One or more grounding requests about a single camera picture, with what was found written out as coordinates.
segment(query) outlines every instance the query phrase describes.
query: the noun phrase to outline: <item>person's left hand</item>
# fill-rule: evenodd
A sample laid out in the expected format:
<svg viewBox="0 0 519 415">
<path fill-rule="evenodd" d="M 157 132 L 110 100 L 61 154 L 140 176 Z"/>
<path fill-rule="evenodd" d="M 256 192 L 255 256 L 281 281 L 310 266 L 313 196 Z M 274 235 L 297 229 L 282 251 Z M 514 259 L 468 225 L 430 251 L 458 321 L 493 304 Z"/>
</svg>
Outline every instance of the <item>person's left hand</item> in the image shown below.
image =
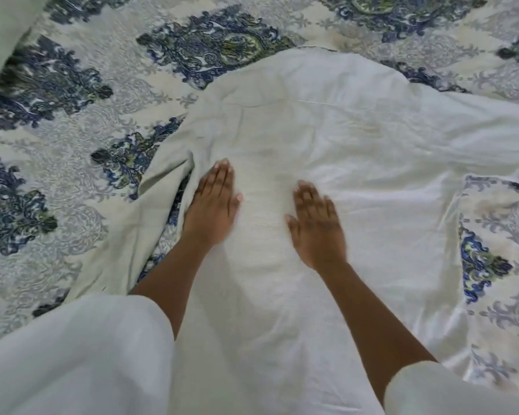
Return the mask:
<svg viewBox="0 0 519 415">
<path fill-rule="evenodd" d="M 227 159 L 216 162 L 202 177 L 185 216 L 182 236 L 195 236 L 209 247 L 225 240 L 242 202 L 242 194 L 233 197 L 234 178 Z"/>
</svg>

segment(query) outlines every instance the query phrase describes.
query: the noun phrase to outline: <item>person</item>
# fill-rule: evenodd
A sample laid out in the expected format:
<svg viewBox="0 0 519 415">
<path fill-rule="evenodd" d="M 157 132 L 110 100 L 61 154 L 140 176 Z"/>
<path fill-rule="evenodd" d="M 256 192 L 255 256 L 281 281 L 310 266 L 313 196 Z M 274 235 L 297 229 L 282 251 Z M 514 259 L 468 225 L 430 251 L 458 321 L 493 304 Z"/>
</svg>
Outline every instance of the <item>person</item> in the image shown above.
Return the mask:
<svg viewBox="0 0 519 415">
<path fill-rule="evenodd" d="M 234 177 L 222 160 L 201 179 L 179 242 L 128 297 L 81 298 L 0 340 L 0 414 L 166 413 L 173 341 L 194 277 L 243 200 L 234 196 Z M 293 196 L 296 217 L 285 216 L 292 244 L 334 297 L 388 415 L 519 414 L 519 398 L 463 382 L 438 364 L 360 279 L 330 198 L 306 181 Z M 121 339 L 147 363 L 132 363 Z"/>
</svg>

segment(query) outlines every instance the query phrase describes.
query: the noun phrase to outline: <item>forearm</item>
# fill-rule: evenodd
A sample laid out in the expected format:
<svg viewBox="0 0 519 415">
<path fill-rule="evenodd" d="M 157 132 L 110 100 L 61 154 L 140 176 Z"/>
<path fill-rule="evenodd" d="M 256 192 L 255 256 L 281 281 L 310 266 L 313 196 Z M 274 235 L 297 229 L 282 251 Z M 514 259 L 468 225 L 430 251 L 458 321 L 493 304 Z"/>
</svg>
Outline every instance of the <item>forearm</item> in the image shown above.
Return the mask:
<svg viewBox="0 0 519 415">
<path fill-rule="evenodd" d="M 129 293 L 156 302 L 171 322 L 175 338 L 183 323 L 194 277 L 210 248 L 198 237 L 183 235 L 167 256 Z"/>
<path fill-rule="evenodd" d="M 319 274 L 346 320 L 381 405 L 386 386 L 399 370 L 436 361 L 350 265 L 327 265 Z"/>
</svg>

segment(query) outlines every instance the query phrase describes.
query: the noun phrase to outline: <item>clothing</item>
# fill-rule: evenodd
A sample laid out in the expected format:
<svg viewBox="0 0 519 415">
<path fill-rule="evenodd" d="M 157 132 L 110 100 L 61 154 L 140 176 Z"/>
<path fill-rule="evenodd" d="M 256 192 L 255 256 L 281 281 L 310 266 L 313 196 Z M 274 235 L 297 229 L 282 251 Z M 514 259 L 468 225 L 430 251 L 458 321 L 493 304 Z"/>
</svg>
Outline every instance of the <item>clothing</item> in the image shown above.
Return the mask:
<svg viewBox="0 0 519 415">
<path fill-rule="evenodd" d="M 169 320 L 148 298 L 76 300 L 0 340 L 0 415 L 165 415 L 173 345 Z M 388 415 L 519 415 L 518 398 L 428 362 L 398 373 L 386 406 Z"/>
<path fill-rule="evenodd" d="M 294 212 L 298 179 L 335 202 L 362 280 L 438 361 L 469 376 L 458 198 L 468 173 L 519 178 L 519 105 L 439 93 L 321 48 L 227 73 L 159 146 L 138 200 L 110 222 L 67 301 L 126 294 L 180 181 L 192 171 L 183 213 L 200 176 L 225 157 L 244 202 L 190 293 L 177 341 L 177 414 L 212 411 L 228 401 L 220 396 L 233 406 L 220 403 L 219 413 L 381 413 L 338 307 L 289 240 L 284 214 Z"/>
</svg>

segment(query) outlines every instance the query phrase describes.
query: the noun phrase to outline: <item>garment sleeve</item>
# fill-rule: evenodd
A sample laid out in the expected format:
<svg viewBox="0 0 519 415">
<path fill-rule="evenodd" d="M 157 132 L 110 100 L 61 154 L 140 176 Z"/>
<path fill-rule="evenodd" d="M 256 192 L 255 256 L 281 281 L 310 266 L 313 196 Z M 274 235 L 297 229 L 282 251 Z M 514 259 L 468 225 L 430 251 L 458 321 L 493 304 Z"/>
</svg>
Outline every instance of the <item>garment sleeve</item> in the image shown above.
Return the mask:
<svg viewBox="0 0 519 415">
<path fill-rule="evenodd" d="M 467 383 L 442 365 L 404 367 L 385 393 L 387 415 L 519 415 L 519 397 Z"/>
<path fill-rule="evenodd" d="M 75 300 L 0 340 L 0 414 L 165 415 L 173 348 L 148 298 Z"/>
</svg>

